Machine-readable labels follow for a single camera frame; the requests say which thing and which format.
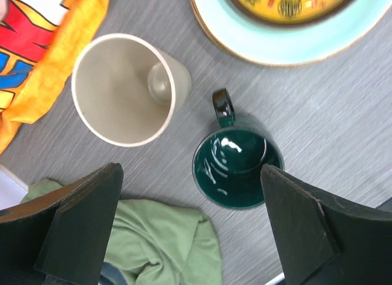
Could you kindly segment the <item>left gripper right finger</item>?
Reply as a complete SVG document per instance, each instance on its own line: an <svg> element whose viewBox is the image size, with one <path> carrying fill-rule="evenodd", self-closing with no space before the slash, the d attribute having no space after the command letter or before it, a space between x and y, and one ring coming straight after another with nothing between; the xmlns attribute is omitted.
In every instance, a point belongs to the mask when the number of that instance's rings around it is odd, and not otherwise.
<svg viewBox="0 0 392 285"><path fill-rule="evenodd" d="M286 284L391 284L391 212L272 165L261 181Z"/></svg>

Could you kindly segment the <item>beige tumbler cup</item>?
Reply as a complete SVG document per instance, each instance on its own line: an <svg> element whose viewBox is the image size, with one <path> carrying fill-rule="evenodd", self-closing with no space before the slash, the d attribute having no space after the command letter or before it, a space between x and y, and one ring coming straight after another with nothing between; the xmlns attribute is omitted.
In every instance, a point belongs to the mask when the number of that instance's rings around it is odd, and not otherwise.
<svg viewBox="0 0 392 285"><path fill-rule="evenodd" d="M129 148L157 139L191 90L182 63L121 33L88 44L71 77L73 102L84 124L107 143Z"/></svg>

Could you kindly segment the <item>yellow brown patterned plate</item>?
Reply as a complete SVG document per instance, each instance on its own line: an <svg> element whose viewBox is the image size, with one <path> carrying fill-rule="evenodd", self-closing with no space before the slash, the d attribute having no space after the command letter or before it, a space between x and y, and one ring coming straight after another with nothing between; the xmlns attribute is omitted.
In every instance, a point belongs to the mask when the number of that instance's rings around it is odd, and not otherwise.
<svg viewBox="0 0 392 285"><path fill-rule="evenodd" d="M271 26L305 26L341 12L355 0L230 0L247 17Z"/></svg>

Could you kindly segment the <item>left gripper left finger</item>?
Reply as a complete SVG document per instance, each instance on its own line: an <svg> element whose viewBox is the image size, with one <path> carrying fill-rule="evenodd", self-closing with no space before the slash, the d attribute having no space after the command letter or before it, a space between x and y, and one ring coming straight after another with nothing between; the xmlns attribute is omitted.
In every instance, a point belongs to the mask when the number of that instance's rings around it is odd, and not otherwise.
<svg viewBox="0 0 392 285"><path fill-rule="evenodd" d="M123 184L109 163L1 210L1 284L98 284Z"/></svg>

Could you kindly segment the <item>dark green mug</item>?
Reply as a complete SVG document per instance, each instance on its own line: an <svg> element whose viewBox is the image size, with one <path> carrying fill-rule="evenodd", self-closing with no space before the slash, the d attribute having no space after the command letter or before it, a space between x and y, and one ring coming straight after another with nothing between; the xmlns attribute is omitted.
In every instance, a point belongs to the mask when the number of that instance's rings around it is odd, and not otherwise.
<svg viewBox="0 0 392 285"><path fill-rule="evenodd" d="M217 126L195 150L192 175L198 189L217 205L235 210L264 203L261 171L265 164L285 169L281 151L264 124L237 113L227 89L213 92Z"/></svg>

